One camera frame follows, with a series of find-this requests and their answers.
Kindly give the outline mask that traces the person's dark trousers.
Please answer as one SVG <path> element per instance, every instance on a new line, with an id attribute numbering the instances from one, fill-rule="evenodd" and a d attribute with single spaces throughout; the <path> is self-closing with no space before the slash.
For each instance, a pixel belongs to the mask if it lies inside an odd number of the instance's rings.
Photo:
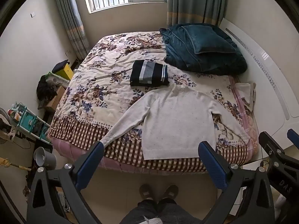
<path id="1" fill-rule="evenodd" d="M 165 198 L 156 203 L 154 200 L 145 199 L 137 204 L 120 223 L 143 223 L 145 220 L 160 219 L 162 223 L 201 223 L 179 206 L 173 199 Z"/>

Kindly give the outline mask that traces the floral bed blanket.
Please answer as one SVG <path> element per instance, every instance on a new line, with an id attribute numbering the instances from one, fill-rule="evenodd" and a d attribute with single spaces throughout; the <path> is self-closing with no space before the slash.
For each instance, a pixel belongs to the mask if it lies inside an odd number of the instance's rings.
<path id="1" fill-rule="evenodd" d="M 166 55 L 157 31 L 129 32 L 103 37 L 75 71 L 57 106 L 48 137 L 55 137 L 87 151 L 119 120 L 123 113 L 150 88 L 131 86 L 130 75 L 136 60 L 163 63 Z M 258 152 L 258 131 L 252 114 L 245 107 L 231 76 L 205 75 L 168 67 L 170 83 L 185 85 L 217 100 L 250 135 L 245 144 L 214 116 L 216 151 L 230 163 L 246 164 Z M 112 142 L 104 157 L 136 167 L 199 172 L 198 158 L 144 160 L 141 125 Z"/>

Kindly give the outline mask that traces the grey cup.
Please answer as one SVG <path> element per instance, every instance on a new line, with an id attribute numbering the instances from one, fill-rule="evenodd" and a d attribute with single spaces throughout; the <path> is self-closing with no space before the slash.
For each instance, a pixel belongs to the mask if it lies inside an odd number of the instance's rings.
<path id="1" fill-rule="evenodd" d="M 43 147 L 38 147 L 34 153 L 33 158 L 39 167 L 45 167 L 48 170 L 54 170 L 56 168 L 56 156 Z"/>

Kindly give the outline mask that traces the left brown slipper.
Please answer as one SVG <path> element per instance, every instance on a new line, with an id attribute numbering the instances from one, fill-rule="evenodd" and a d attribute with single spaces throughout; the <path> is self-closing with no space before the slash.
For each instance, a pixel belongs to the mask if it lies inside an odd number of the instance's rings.
<path id="1" fill-rule="evenodd" d="M 141 185 L 139 188 L 139 193 L 142 200 L 146 200 L 146 199 L 154 200 L 155 198 L 152 189 L 148 184 Z"/>

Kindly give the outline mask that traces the white knit sweater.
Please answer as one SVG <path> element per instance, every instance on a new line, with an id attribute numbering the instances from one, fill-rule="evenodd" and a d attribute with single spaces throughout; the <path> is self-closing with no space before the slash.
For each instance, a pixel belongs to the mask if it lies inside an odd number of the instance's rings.
<path id="1" fill-rule="evenodd" d="M 136 101 L 101 139 L 107 147 L 142 123 L 145 160 L 196 158 L 199 143 L 216 148 L 213 115 L 244 143 L 250 140 L 239 122 L 219 102 L 187 86 L 151 90 Z"/>

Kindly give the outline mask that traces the white green toy box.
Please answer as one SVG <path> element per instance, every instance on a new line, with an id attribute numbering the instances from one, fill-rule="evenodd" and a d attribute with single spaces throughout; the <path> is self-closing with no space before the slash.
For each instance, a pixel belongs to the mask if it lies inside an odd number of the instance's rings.
<path id="1" fill-rule="evenodd" d="M 63 86 L 64 88 L 67 88 L 70 84 L 70 80 L 67 80 L 59 75 L 53 74 L 52 72 L 46 74 L 45 79 L 48 85 Z"/>

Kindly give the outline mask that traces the dark cap on box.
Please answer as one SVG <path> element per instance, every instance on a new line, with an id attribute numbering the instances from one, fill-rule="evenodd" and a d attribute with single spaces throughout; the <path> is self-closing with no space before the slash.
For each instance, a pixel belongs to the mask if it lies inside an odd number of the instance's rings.
<path id="1" fill-rule="evenodd" d="M 56 74 L 58 71 L 61 71 L 62 69 L 64 69 L 64 67 L 66 66 L 66 64 L 69 64 L 70 62 L 68 60 L 64 60 L 62 62 L 57 63 L 54 68 L 52 69 L 52 73 Z"/>

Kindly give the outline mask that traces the brown slipper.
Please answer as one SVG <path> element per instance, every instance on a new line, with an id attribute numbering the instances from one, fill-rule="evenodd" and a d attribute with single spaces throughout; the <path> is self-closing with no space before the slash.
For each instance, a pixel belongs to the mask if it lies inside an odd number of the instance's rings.
<path id="1" fill-rule="evenodd" d="M 172 199 L 175 200 L 179 192 L 177 185 L 170 185 L 164 192 L 162 199 Z"/>
<path id="2" fill-rule="evenodd" d="M 139 188 L 139 193 L 142 200 L 146 200 L 146 199 L 154 200 L 155 198 L 152 189 L 148 184 L 141 185 Z"/>

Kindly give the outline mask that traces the striped curtain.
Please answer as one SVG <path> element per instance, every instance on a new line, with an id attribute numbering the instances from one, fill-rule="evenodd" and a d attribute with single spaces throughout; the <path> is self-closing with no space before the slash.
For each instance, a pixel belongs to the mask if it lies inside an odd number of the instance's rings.
<path id="1" fill-rule="evenodd" d="M 208 23 L 219 26 L 227 0 L 167 0 L 167 26 Z"/>
<path id="2" fill-rule="evenodd" d="M 56 3 L 76 57 L 83 61 L 90 46 L 76 0 L 56 0 Z"/>

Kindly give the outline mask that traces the dark teal plush blanket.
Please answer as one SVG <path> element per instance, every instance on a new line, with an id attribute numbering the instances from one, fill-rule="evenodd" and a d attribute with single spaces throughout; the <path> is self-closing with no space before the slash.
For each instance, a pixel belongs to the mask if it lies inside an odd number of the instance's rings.
<path id="1" fill-rule="evenodd" d="M 214 75 L 239 75 L 247 63 L 230 36 L 207 23 L 160 28 L 166 47 L 164 61 L 180 70 Z"/>

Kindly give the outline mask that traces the left striped curtain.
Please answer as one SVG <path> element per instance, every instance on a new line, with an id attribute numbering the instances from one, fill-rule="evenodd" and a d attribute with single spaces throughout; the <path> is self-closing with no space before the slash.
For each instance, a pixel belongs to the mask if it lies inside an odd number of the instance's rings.
<path id="1" fill-rule="evenodd" d="M 90 46 L 76 0 L 56 0 L 56 3 L 76 57 L 83 61 Z"/>

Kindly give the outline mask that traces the white bed headboard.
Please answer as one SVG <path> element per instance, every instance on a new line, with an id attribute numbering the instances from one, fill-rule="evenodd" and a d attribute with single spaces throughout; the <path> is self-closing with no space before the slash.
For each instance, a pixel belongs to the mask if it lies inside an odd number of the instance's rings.
<path id="1" fill-rule="evenodd" d="M 253 107 L 258 131 L 266 131 L 283 148 L 292 142 L 287 131 L 298 132 L 298 101 L 285 76 L 249 35 L 226 19 L 220 25 L 238 46 L 247 63 L 247 70 L 238 76 L 242 83 L 256 84 Z"/>

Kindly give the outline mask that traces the beige folded cloth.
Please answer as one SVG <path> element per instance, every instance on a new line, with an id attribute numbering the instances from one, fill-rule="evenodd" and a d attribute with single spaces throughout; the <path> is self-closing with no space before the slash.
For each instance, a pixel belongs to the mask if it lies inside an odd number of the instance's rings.
<path id="1" fill-rule="evenodd" d="M 252 112 L 256 99 L 256 83 L 236 83 L 235 88 L 239 93 L 240 99 L 245 107 Z"/>

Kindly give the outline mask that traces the right brown slipper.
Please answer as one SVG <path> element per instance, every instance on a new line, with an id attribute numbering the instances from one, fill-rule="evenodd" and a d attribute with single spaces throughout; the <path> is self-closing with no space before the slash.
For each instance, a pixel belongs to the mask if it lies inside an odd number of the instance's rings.
<path id="1" fill-rule="evenodd" d="M 164 192 L 162 199 L 172 199 L 175 200 L 179 192 L 177 185 L 170 185 Z"/>

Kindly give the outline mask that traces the right striped curtain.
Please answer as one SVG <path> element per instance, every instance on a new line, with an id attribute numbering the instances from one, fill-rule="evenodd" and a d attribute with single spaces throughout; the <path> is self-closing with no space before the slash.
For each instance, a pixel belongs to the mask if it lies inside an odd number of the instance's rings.
<path id="1" fill-rule="evenodd" d="M 219 26 L 227 0 L 167 0 L 167 26 L 208 23 Z"/>

